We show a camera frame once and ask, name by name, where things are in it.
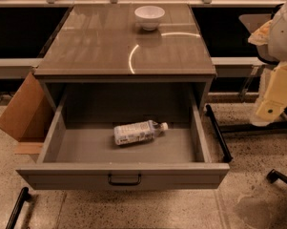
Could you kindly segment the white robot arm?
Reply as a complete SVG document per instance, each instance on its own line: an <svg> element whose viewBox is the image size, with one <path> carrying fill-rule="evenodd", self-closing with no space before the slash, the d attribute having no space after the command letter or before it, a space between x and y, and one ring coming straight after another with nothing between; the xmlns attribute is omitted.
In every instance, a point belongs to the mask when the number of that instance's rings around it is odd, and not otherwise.
<svg viewBox="0 0 287 229"><path fill-rule="evenodd" d="M270 71L270 79L259 91L250 122L258 127L274 122L287 108L287 1L274 17L252 33L248 42L266 45L278 65Z"/></svg>

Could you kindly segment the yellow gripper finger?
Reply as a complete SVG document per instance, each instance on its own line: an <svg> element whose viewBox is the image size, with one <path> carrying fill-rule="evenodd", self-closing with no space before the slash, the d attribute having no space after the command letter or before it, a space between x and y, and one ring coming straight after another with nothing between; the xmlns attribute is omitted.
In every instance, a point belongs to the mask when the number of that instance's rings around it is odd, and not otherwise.
<svg viewBox="0 0 287 229"><path fill-rule="evenodd" d="M250 122L257 127L267 126L278 119L286 108L287 62L280 62L272 70L263 70Z"/></svg>

